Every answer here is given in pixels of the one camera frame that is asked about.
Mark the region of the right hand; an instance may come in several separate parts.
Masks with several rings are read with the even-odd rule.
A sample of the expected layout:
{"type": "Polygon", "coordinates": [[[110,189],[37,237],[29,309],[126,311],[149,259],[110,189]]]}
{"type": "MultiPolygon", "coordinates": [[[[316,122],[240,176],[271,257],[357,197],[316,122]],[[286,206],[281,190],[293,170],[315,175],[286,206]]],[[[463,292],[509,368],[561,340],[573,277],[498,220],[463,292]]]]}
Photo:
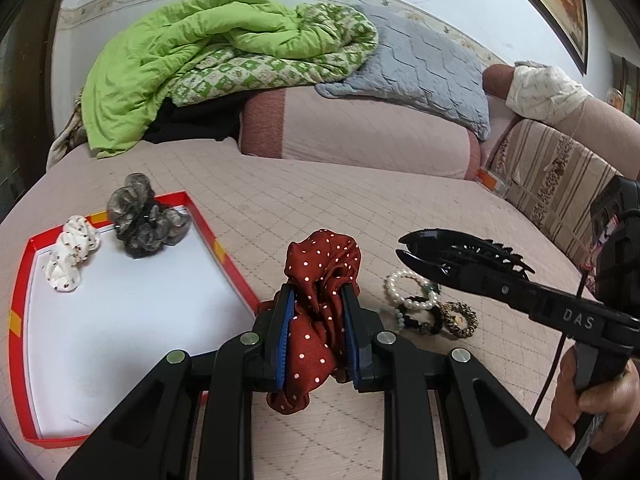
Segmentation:
{"type": "Polygon", "coordinates": [[[629,434],[639,416],[639,373],[629,360],[620,376],[578,394],[574,379],[577,365],[570,347],[560,362],[555,395],[546,433],[563,451],[575,441],[575,424],[581,414],[605,414],[604,422],[591,441],[599,453],[612,451],[629,434]]]}

